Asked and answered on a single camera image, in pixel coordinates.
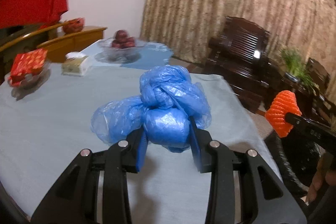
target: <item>light blue tablecloth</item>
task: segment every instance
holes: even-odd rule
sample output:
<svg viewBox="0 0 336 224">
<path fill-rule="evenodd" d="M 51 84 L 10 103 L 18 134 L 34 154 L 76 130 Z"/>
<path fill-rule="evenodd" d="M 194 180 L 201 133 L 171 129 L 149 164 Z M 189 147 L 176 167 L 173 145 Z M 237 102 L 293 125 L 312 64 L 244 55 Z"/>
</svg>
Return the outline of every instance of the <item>light blue tablecloth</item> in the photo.
<svg viewBox="0 0 336 224">
<path fill-rule="evenodd" d="M 139 49 L 140 58 L 132 63 L 121 64 L 120 62 L 106 62 L 102 55 L 102 48 L 98 41 L 81 51 L 82 53 L 94 58 L 93 66 L 113 66 L 134 69 L 151 69 L 155 66 L 168 65 L 169 58 L 173 55 L 166 45 L 156 42 L 148 42 Z"/>
<path fill-rule="evenodd" d="M 97 107 L 138 95 L 143 70 L 94 67 L 84 77 L 61 74 L 60 64 L 37 90 L 16 99 L 7 82 L 0 86 L 0 180 L 17 204 L 32 215 L 58 176 L 83 148 L 108 148 L 90 131 Z M 263 139 L 218 75 L 191 74 L 211 107 L 207 130 L 233 150 L 256 149 L 279 175 Z M 137 224 L 202 224 L 211 174 L 197 172 L 191 150 L 171 153 L 150 144 L 139 174 L 128 174 L 132 219 Z M 237 215 L 240 199 L 237 197 Z"/>
</svg>

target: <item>human hand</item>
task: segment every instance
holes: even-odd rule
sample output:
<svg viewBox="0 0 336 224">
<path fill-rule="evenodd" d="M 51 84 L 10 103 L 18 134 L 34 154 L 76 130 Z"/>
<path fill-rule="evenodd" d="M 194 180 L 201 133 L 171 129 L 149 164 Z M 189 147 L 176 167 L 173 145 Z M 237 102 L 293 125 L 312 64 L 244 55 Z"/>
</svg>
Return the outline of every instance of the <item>human hand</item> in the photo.
<svg viewBox="0 0 336 224">
<path fill-rule="evenodd" d="M 325 157 L 321 157 L 317 165 L 317 171 L 313 177 L 312 183 L 309 187 L 308 194 L 306 197 L 306 202 L 311 203 L 316 199 L 318 190 L 322 187 L 324 180 L 330 186 L 336 186 L 336 171 L 328 171 L 325 173 L 323 169 Z"/>
</svg>

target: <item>wooden chair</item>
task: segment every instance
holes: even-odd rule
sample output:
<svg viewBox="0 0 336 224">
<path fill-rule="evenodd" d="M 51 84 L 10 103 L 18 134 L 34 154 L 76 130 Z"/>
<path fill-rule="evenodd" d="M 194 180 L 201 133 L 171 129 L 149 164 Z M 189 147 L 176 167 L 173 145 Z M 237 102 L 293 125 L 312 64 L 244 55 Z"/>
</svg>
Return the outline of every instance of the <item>wooden chair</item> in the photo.
<svg viewBox="0 0 336 224">
<path fill-rule="evenodd" d="M 330 74 L 315 59 L 309 58 L 306 70 L 318 88 L 314 88 L 316 96 L 314 96 L 311 117 L 312 120 L 321 122 L 330 126 L 332 119 L 336 116 L 336 105 L 325 97 L 325 92 L 330 82 Z"/>
<path fill-rule="evenodd" d="M 330 74 L 318 61 L 312 58 L 308 59 L 306 70 L 313 81 L 319 86 L 320 93 L 325 94 L 330 82 Z"/>
<path fill-rule="evenodd" d="M 219 38 L 211 38 L 212 49 L 204 73 L 222 75 L 242 105 L 256 112 L 267 91 L 269 32 L 244 18 L 226 17 Z"/>
</svg>

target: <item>curtain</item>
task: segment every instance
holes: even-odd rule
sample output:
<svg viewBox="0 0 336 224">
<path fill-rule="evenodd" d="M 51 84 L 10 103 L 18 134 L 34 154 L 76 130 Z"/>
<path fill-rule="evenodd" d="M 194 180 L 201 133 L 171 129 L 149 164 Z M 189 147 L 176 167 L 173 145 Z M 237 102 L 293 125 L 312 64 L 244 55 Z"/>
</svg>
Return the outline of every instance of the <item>curtain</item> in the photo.
<svg viewBox="0 0 336 224">
<path fill-rule="evenodd" d="M 271 32 L 272 57 L 281 45 L 297 47 L 305 60 L 318 60 L 332 75 L 336 101 L 335 0 L 146 0 L 141 37 L 168 45 L 183 60 L 202 63 L 207 43 L 226 16 L 243 17 Z"/>
</svg>

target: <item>wooden cabinet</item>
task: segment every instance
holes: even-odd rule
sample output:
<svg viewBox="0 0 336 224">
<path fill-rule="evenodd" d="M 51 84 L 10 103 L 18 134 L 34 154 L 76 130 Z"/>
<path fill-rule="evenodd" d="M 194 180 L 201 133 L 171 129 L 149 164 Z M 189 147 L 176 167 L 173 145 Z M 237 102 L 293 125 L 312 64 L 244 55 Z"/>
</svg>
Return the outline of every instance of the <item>wooden cabinet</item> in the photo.
<svg viewBox="0 0 336 224">
<path fill-rule="evenodd" d="M 48 50 L 48 59 L 55 63 L 63 63 L 69 52 L 80 52 L 98 39 L 104 37 L 103 27 L 85 26 L 81 32 L 65 34 L 39 44 L 37 48 Z"/>
</svg>

